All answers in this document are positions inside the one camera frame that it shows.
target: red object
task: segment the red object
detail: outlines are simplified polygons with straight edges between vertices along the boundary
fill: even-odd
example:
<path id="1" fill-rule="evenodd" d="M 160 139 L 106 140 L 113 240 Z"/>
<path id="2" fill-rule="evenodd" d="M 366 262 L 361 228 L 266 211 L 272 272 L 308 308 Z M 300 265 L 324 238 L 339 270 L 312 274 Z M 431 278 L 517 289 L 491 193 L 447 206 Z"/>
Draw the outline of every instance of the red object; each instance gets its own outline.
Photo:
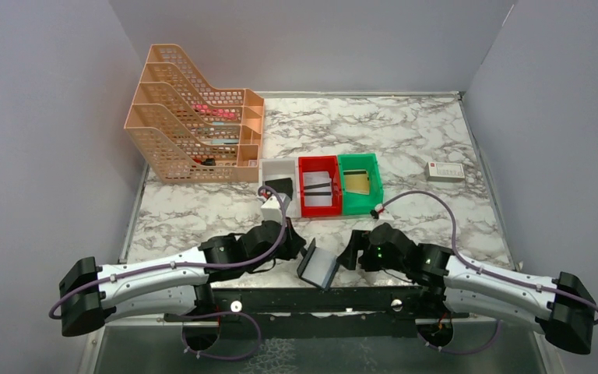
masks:
<path id="1" fill-rule="evenodd" d="M 327 171 L 331 178 L 331 192 L 333 194 L 331 206 L 304 205 L 304 173 L 312 171 Z M 299 195 L 301 198 L 302 217 L 339 216 L 343 213 L 343 190 L 340 186 L 340 170 L 338 157 L 299 157 Z"/>

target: marble table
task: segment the marble table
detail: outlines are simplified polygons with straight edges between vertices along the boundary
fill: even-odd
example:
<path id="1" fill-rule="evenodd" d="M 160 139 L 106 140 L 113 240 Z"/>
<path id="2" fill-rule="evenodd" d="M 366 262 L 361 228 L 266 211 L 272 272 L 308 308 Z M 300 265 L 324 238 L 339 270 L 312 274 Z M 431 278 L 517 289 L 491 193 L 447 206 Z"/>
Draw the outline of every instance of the marble table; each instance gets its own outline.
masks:
<path id="1" fill-rule="evenodd" d="M 266 99 L 263 158 L 376 153 L 385 199 L 411 190 L 431 191 L 455 213 L 457 245 L 474 259 L 510 268 L 480 165 L 455 97 L 319 97 Z M 427 161 L 464 164 L 466 180 L 427 182 Z M 150 171 L 132 233 L 128 263 L 168 256 L 215 235 L 246 232 L 261 221 L 256 183 L 165 185 Z M 415 242 L 450 247 L 451 222 L 427 196 L 389 206 L 395 228 Z M 340 253 L 355 228 L 370 217 L 296 219 L 306 240 Z M 312 287 L 297 277 L 299 259 L 267 273 L 245 274 L 213 287 Z M 385 273 L 339 270 L 333 287 L 398 285 Z"/>

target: green bin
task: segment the green bin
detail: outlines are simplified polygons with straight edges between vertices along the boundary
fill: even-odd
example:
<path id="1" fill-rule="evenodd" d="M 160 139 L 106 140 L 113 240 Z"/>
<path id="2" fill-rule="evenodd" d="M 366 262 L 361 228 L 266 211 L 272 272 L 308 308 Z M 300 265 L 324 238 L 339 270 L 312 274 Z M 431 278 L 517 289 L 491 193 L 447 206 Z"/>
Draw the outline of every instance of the green bin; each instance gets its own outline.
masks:
<path id="1" fill-rule="evenodd" d="M 369 214 L 384 199 L 384 186 L 379 177 L 377 156 L 374 153 L 339 154 L 340 183 L 343 187 L 343 215 Z M 365 170 L 370 180 L 370 194 L 361 195 L 347 191 L 345 171 Z"/>

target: white marble tabletop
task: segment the white marble tabletop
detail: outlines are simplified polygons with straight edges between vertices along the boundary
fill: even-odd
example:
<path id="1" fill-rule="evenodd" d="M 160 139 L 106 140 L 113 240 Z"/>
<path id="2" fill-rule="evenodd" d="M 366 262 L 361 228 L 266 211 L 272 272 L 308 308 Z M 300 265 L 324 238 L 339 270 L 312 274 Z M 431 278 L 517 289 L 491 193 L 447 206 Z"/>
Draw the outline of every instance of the white marble tabletop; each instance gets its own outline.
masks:
<path id="1" fill-rule="evenodd" d="M 480 261 L 510 267 L 459 102 L 454 97 L 266 99 L 264 158 L 376 153 L 385 200 L 423 189 L 455 213 L 458 248 Z M 427 182 L 428 161 L 464 164 L 466 180 Z M 175 254 L 215 235 L 246 232 L 261 221 L 256 183 L 165 185 L 150 171 L 128 251 L 128 263 Z M 387 209 L 415 242 L 450 247 L 451 223 L 427 196 L 407 196 Z M 295 219 L 307 241 L 341 253 L 370 217 Z M 299 259 L 268 273 L 245 274 L 214 287 L 312 287 L 297 277 Z M 384 273 L 339 270 L 332 286 L 397 285 Z"/>

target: gray wall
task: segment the gray wall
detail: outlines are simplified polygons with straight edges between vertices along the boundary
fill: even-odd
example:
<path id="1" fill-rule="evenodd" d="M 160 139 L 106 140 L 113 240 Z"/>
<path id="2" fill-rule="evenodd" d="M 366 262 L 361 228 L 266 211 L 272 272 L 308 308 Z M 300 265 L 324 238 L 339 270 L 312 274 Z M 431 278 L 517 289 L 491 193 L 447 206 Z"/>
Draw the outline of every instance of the gray wall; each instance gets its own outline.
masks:
<path id="1" fill-rule="evenodd" d="M 515 259 L 598 302 L 598 2 L 520 0 L 465 96 Z M 568 372 L 598 372 L 563 354 Z"/>
<path id="2" fill-rule="evenodd" d="M 142 167 L 122 130 L 140 61 L 106 0 L 0 2 L 0 372 L 75 372 L 47 318 L 84 256 L 114 261 Z"/>
<path id="3" fill-rule="evenodd" d="M 514 0 L 110 0 L 142 60 L 180 44 L 215 86 L 465 90 Z"/>

